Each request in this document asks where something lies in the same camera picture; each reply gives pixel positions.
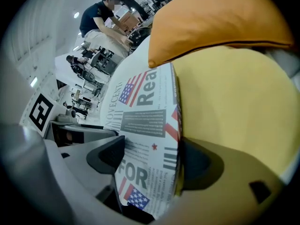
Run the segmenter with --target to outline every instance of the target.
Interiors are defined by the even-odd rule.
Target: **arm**
[[[97,52],[98,52],[98,50],[95,49],[95,48],[89,48],[89,51],[91,51],[91,52],[93,52],[93,53],[97,53]]]
[[[112,22],[114,24],[116,24],[119,28],[121,28],[124,32],[126,30],[129,30],[128,27],[126,27],[125,25],[123,25],[116,17],[110,17],[110,19],[112,20]]]
[[[106,35],[116,39],[117,41],[121,41],[123,35],[117,33],[116,31],[114,31],[111,28],[108,28],[105,26],[104,21],[101,17],[94,17],[93,18],[96,25],[98,26],[98,28],[100,29],[101,32],[105,33]]]

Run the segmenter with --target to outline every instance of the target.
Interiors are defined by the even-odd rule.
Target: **man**
[[[138,11],[144,21],[148,19],[149,15],[135,0],[124,0],[124,3],[129,7],[129,9],[134,8],[136,11]]]
[[[77,107],[74,107],[74,106],[68,106],[66,102],[64,102],[63,105],[67,109],[73,109],[73,110],[75,110],[76,113],[80,113],[80,114],[82,114],[85,117],[88,115],[88,111],[86,111],[86,110],[83,110],[83,109],[80,109],[80,108],[77,108]]]
[[[128,44],[131,41],[104,24],[110,18],[123,31],[127,30],[113,15],[114,6],[120,4],[121,1],[123,0],[102,0],[86,9],[81,18],[80,32],[87,41],[125,58],[128,56]]]

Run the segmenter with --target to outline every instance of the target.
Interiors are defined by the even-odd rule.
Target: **pillow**
[[[183,136],[243,151],[280,175],[300,145],[300,93],[276,62],[216,46],[173,61]]]
[[[215,45],[287,49],[293,43],[271,0],[172,0],[154,17],[149,67]]]

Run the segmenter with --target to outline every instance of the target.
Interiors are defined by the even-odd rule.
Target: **ceiling light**
[[[74,14],[74,18],[78,18],[78,16],[79,16],[79,12]]]
[[[33,79],[33,81],[31,82],[30,86],[33,87],[33,86],[37,83],[37,81],[38,81],[38,78],[35,77],[35,78]]]

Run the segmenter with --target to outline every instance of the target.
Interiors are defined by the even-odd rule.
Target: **hand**
[[[88,58],[78,58],[77,59],[79,62],[81,62],[81,63],[85,63],[85,62],[87,62],[89,59]]]
[[[122,36],[120,38],[120,41],[122,44],[126,45],[126,46],[129,46],[129,43],[133,43],[133,41],[131,41],[130,39],[128,39],[127,36]]]

